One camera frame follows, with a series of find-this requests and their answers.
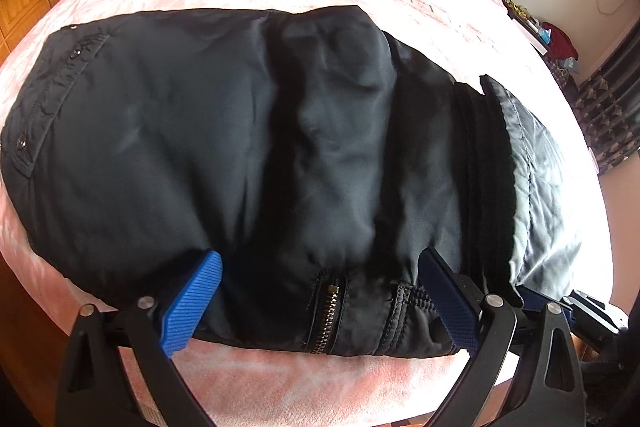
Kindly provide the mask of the cluttered bedside table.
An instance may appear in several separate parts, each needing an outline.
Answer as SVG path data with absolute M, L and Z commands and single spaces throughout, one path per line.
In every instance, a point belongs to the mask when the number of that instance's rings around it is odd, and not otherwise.
M 540 55 L 547 54 L 550 49 L 551 31 L 544 29 L 535 17 L 529 15 L 526 9 L 512 0 L 501 1 L 508 11 L 508 15 L 521 26 L 524 35 L 537 52 Z

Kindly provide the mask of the pink sweet dream bedspread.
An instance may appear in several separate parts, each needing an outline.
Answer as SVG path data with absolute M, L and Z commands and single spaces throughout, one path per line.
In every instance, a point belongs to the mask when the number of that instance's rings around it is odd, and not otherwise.
M 576 237 L 570 283 L 601 300 L 612 295 L 610 231 L 596 167 L 570 106 L 538 53 L 498 0 L 61 0 L 1 69 L 9 110 L 47 36 L 116 14 L 195 8 L 307 12 L 360 6 L 379 28 L 425 54 L 457 80 L 503 84 L 559 145 Z M 424 360 L 285 355 L 194 340 L 176 363 L 204 409 L 223 426 L 372 426 L 434 410 L 466 355 Z

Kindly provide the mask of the dark patterned curtain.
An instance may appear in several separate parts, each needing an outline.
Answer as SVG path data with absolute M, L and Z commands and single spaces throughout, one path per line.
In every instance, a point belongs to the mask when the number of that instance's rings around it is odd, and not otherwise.
M 578 89 L 573 104 L 600 174 L 639 152 L 639 24 Z

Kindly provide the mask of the dark red clothes pile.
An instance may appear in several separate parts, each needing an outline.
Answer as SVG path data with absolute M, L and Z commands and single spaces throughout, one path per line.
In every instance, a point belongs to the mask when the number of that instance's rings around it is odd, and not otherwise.
M 548 22 L 542 22 L 541 27 L 550 32 L 548 55 L 552 60 L 566 60 L 567 58 L 578 60 L 578 51 L 570 37 L 562 29 Z

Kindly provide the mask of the black padded pants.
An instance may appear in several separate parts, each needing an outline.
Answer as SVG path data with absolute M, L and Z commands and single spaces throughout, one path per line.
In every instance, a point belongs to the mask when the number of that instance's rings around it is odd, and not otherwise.
M 454 350 L 418 275 L 570 290 L 580 240 L 536 116 L 356 6 L 140 12 L 50 35 L 1 135 L 35 253 L 114 308 L 205 251 L 214 343 L 429 358 Z

